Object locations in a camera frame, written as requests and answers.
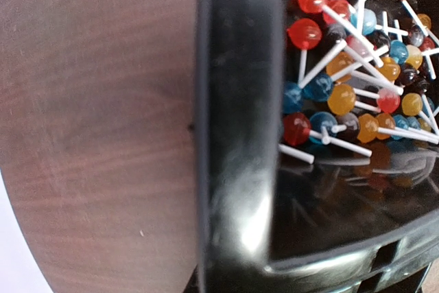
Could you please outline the black three-compartment candy bin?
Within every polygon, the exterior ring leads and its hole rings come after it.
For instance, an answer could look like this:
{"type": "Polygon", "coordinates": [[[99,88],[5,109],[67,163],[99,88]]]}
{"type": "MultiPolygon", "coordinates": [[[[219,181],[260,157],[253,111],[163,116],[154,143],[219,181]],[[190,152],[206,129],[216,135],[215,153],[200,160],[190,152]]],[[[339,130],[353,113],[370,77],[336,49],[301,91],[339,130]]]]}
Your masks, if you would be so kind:
{"type": "MultiPolygon", "coordinates": [[[[348,0],[355,5],[357,0],[348,0]]],[[[425,53],[397,84],[432,118],[395,123],[438,134],[438,0],[408,0],[429,29],[367,0],[377,26],[425,53]]],[[[421,292],[438,260],[438,142],[375,139],[370,157],[308,141],[283,154],[286,82],[300,52],[293,0],[198,0],[195,145],[201,292],[421,292]]]]}

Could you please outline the small round lollipops pile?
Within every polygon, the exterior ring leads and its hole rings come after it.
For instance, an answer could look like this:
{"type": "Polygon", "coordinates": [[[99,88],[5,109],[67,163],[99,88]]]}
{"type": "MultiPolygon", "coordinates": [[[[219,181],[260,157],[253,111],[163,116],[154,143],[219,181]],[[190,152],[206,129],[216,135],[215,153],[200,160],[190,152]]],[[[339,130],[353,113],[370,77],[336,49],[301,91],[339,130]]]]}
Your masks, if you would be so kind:
{"type": "MultiPolygon", "coordinates": [[[[287,38],[300,61],[298,79],[285,83],[281,153],[311,164],[314,156],[300,150],[308,141],[365,157],[372,155],[366,144],[375,139],[438,142],[436,132],[395,123],[398,108],[404,115],[433,117],[424,95],[397,84],[401,67],[419,68],[425,53],[403,42],[408,31],[377,26],[366,1],[293,0],[301,17],[288,27],[287,38]],[[390,40],[390,33],[397,39],[390,40]]],[[[408,0],[373,1],[387,16],[404,11],[428,37],[428,27],[408,0]]]]}

